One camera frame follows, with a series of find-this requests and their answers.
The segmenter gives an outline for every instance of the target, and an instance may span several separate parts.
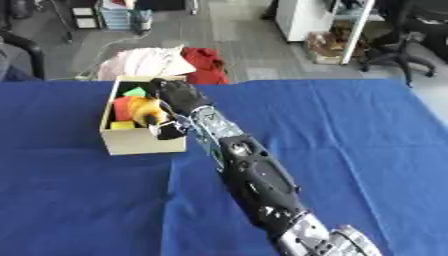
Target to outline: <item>cardboard box on floor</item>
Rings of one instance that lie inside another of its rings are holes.
[[[134,128],[129,130],[111,130],[110,123],[115,120],[113,102],[117,95],[136,88],[142,83],[148,83],[154,77],[147,76],[120,76],[106,103],[100,124],[100,133],[110,155],[132,155],[185,152],[186,138],[174,140],[158,140],[147,128]],[[160,77],[166,80],[185,80],[183,76]]]

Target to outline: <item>table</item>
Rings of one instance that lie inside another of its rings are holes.
[[[275,255],[192,137],[108,156],[112,83],[0,84],[0,255]],[[448,134],[398,80],[200,86],[279,158],[328,226],[384,255],[448,255]]]

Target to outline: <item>cable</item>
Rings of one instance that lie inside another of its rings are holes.
[[[140,41],[140,40],[146,38],[149,34],[150,34],[150,32],[147,32],[143,36],[122,38],[122,39],[119,39],[119,40],[116,40],[116,41],[113,41],[113,42],[110,42],[110,43],[107,43],[107,44],[103,45],[100,48],[100,52],[93,59],[93,63],[87,69],[85,69],[84,71],[78,73],[75,76],[75,79],[77,79],[77,80],[91,80],[92,79],[93,70],[96,69],[100,65],[100,63],[98,63],[100,58],[106,52],[107,48],[109,48],[111,45],[122,43],[122,42],[129,41],[129,40]]]

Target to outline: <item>white cloth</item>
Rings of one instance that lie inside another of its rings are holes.
[[[196,71],[182,56],[183,46],[175,48],[140,48],[120,52],[101,64],[98,80],[126,76],[177,76]]]

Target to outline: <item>black chair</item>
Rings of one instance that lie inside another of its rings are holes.
[[[408,45],[414,42],[412,32],[428,35],[448,35],[448,1],[447,0],[382,0],[378,3],[380,12],[394,31],[374,40],[367,61],[361,63],[361,70],[367,72],[371,65],[394,61],[403,70],[406,83],[411,87],[412,73],[410,63],[420,64],[429,69],[426,76],[435,75],[435,66],[429,61],[407,53]],[[390,45],[387,41],[396,38],[398,43]]]
[[[45,61],[42,49],[33,41],[0,30],[0,37],[6,44],[18,47],[26,51],[30,56],[33,76],[45,80]]]

